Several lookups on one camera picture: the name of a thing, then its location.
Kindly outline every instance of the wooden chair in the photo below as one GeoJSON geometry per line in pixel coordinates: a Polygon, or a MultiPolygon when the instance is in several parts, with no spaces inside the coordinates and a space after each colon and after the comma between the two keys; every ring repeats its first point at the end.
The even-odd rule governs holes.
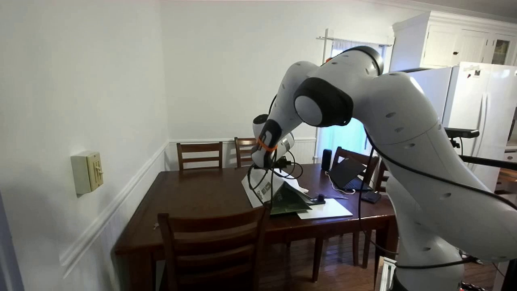
{"type": "Polygon", "coordinates": [[[250,167],[255,138],[234,138],[237,168],[250,167]]]}
{"type": "Polygon", "coordinates": [[[166,290],[257,290],[268,209],[212,219],[158,214],[166,290]]]}
{"type": "MultiPolygon", "coordinates": [[[[375,172],[375,167],[378,164],[378,157],[368,157],[362,155],[357,152],[346,151],[342,147],[338,147],[334,152],[333,165],[336,165],[341,159],[354,159],[360,162],[365,170],[363,173],[359,175],[359,178],[363,181],[365,186],[370,186],[371,175],[375,172]]],[[[365,233],[365,241],[363,241],[363,251],[362,251],[362,267],[368,267],[368,252],[370,252],[370,240],[371,240],[371,230],[363,231],[365,233]]],[[[352,257],[354,257],[354,265],[359,265],[359,231],[352,233],[352,257]]]]}
{"type": "Polygon", "coordinates": [[[383,164],[383,160],[380,160],[376,170],[375,170],[375,176],[373,176],[373,189],[378,193],[386,193],[386,183],[389,178],[389,172],[386,168],[386,165],[383,164]]]}
{"type": "Polygon", "coordinates": [[[223,168],[223,143],[176,143],[179,172],[194,168],[223,168]]]}

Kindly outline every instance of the black cable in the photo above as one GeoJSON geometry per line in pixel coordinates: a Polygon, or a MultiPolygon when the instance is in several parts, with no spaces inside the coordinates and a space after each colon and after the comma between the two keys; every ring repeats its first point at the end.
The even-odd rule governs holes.
{"type": "MultiPolygon", "coordinates": [[[[368,173],[370,170],[370,164],[371,164],[371,157],[373,157],[373,147],[370,149],[370,155],[368,155],[368,164],[367,168],[363,170],[365,173],[368,173]]],[[[362,193],[365,189],[365,175],[362,175],[362,181],[360,181],[360,188],[359,188],[359,199],[357,199],[357,220],[362,219],[362,193]]]]}
{"type": "Polygon", "coordinates": [[[296,162],[296,157],[292,155],[292,152],[286,152],[286,154],[289,154],[292,157],[292,162],[289,162],[291,172],[284,172],[286,175],[281,175],[281,173],[275,172],[275,175],[279,176],[279,178],[284,178],[284,180],[297,180],[297,178],[300,178],[304,175],[304,167],[296,162]]]}
{"type": "Polygon", "coordinates": [[[247,178],[247,188],[255,194],[255,197],[258,199],[258,202],[263,206],[262,197],[257,194],[257,188],[258,185],[263,181],[265,175],[260,178],[258,185],[252,186],[252,180],[250,180],[250,173],[252,173],[252,167],[247,168],[245,178],[247,178]]]}
{"type": "Polygon", "coordinates": [[[270,170],[270,173],[271,173],[271,175],[270,175],[270,183],[271,183],[271,188],[270,188],[270,204],[271,204],[271,209],[273,209],[273,206],[275,206],[275,202],[273,202],[273,197],[275,197],[273,173],[275,173],[275,172],[270,170]]]}
{"type": "Polygon", "coordinates": [[[496,201],[509,206],[510,209],[517,210],[517,206],[514,206],[512,202],[509,202],[509,201],[506,201],[506,199],[502,199],[502,197],[499,197],[499,196],[496,196],[496,194],[493,194],[493,193],[488,193],[488,191],[478,189],[478,188],[472,188],[472,186],[467,186],[467,185],[460,185],[460,183],[455,183],[455,181],[451,181],[451,180],[446,180],[446,178],[441,178],[441,176],[434,176],[434,175],[431,175],[431,173],[420,172],[420,170],[417,170],[417,168],[409,167],[409,165],[404,165],[404,164],[401,164],[401,162],[388,157],[384,152],[381,152],[381,151],[375,146],[375,143],[371,141],[371,138],[370,138],[368,133],[367,133],[367,138],[368,138],[371,147],[378,152],[378,155],[381,155],[384,160],[388,160],[388,162],[391,162],[391,164],[394,164],[394,165],[397,165],[397,167],[401,167],[401,168],[404,168],[404,170],[407,170],[407,172],[412,172],[412,173],[417,173],[417,175],[420,175],[420,176],[426,176],[426,178],[431,178],[431,180],[436,180],[436,181],[441,181],[441,183],[446,183],[446,185],[451,185],[451,186],[457,186],[457,188],[462,188],[462,189],[473,191],[473,193],[476,193],[476,194],[481,194],[481,196],[496,199],[496,201]]]}
{"type": "MultiPolygon", "coordinates": [[[[457,186],[457,188],[462,188],[462,189],[468,189],[468,191],[473,191],[473,193],[478,193],[478,194],[483,194],[483,196],[488,196],[491,199],[496,199],[506,206],[509,206],[510,209],[517,210],[517,207],[514,204],[510,204],[509,201],[502,199],[502,197],[497,197],[494,196],[493,193],[488,193],[488,191],[483,191],[483,189],[478,189],[478,188],[472,188],[472,186],[467,186],[467,185],[460,185],[460,183],[455,183],[455,181],[451,181],[451,180],[446,180],[446,178],[441,178],[441,176],[434,176],[434,175],[430,175],[430,173],[425,173],[425,172],[420,172],[420,170],[415,170],[412,167],[407,167],[404,164],[399,164],[397,160],[388,157],[384,152],[381,152],[376,144],[371,141],[370,134],[367,133],[367,138],[371,144],[371,147],[378,152],[380,157],[383,157],[384,160],[407,170],[407,172],[412,172],[412,173],[417,173],[420,176],[426,176],[426,178],[431,178],[431,180],[436,180],[436,181],[441,181],[441,183],[447,183],[447,185],[452,185],[452,186],[457,186]]],[[[441,269],[441,267],[451,267],[451,265],[459,265],[459,264],[467,264],[467,262],[475,262],[472,257],[467,257],[464,261],[455,261],[455,262],[447,262],[447,264],[436,264],[436,265],[396,265],[397,269],[412,269],[412,270],[423,270],[423,269],[441,269]]]]}
{"type": "Polygon", "coordinates": [[[464,265],[464,264],[470,264],[470,262],[476,262],[476,259],[462,259],[462,261],[454,261],[454,262],[446,262],[446,264],[434,264],[434,265],[399,265],[394,264],[397,269],[409,269],[409,270],[428,270],[428,269],[444,269],[444,267],[452,267],[452,265],[464,265]]]}
{"type": "Polygon", "coordinates": [[[275,102],[276,102],[276,96],[273,97],[273,100],[271,100],[271,104],[270,104],[268,115],[271,113],[275,102]]]}
{"type": "Polygon", "coordinates": [[[392,257],[397,256],[396,251],[391,251],[391,249],[386,249],[386,248],[378,246],[371,238],[370,238],[370,244],[371,244],[375,249],[383,251],[384,254],[389,254],[389,256],[392,256],[392,257]]]}

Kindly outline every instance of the light switch plate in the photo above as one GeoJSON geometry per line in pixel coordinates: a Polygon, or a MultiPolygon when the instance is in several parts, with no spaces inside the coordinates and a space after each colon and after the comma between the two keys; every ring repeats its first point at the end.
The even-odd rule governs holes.
{"type": "Polygon", "coordinates": [[[82,152],[71,157],[77,196],[92,193],[103,183],[100,154],[82,152]]]}

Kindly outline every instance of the paper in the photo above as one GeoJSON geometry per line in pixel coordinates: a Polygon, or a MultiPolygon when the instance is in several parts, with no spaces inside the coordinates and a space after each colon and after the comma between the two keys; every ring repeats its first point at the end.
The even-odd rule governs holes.
{"type": "Polygon", "coordinates": [[[325,199],[325,204],[310,206],[310,210],[297,214],[300,220],[347,217],[352,215],[336,199],[325,199]]]}
{"type": "Polygon", "coordinates": [[[283,172],[283,170],[275,170],[278,175],[284,176],[284,181],[294,188],[296,191],[302,193],[302,194],[307,194],[308,189],[302,188],[297,180],[294,176],[291,176],[289,173],[283,172]]]}

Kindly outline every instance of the refrigerator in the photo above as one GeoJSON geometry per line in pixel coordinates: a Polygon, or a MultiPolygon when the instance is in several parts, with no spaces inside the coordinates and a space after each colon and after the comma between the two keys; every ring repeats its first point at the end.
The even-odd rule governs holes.
{"type": "MultiPolygon", "coordinates": [[[[434,107],[443,128],[480,131],[475,139],[462,139],[457,154],[504,160],[517,105],[517,67],[462,62],[409,76],[434,107]]],[[[496,189],[499,168],[467,167],[489,191],[496,189]]]]}

